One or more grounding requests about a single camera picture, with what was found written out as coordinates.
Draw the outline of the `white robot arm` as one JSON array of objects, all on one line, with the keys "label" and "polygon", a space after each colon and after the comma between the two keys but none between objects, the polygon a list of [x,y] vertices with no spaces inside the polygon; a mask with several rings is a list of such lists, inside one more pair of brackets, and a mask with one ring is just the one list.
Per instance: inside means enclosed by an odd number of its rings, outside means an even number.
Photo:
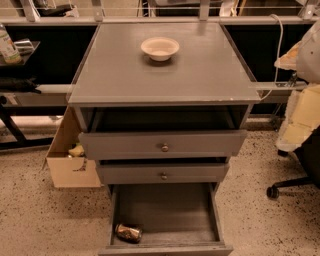
[{"label": "white robot arm", "polygon": [[299,78],[308,83],[301,92],[291,93],[286,118],[276,141],[279,150],[290,152],[299,148],[320,126],[320,20],[278,58],[274,66],[294,70]]}]

